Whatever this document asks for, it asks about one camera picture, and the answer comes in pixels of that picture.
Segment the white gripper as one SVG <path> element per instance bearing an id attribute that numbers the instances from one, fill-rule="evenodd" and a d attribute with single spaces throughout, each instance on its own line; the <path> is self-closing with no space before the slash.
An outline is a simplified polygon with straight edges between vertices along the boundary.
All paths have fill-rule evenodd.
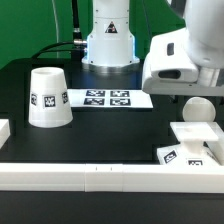
<path id="1" fill-rule="evenodd" d="M 224 96 L 224 52 L 192 45 L 188 37 L 183 28 L 152 39 L 143 65 L 145 93 Z"/>

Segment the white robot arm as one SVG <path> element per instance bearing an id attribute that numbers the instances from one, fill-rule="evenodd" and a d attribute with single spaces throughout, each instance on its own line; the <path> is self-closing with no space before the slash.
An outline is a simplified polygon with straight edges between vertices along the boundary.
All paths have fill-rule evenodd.
<path id="1" fill-rule="evenodd" d="M 92 0 L 85 67 L 104 73 L 139 63 L 130 0 Z M 148 94 L 224 96 L 224 0 L 165 0 L 185 27 L 152 38 L 142 72 Z"/>

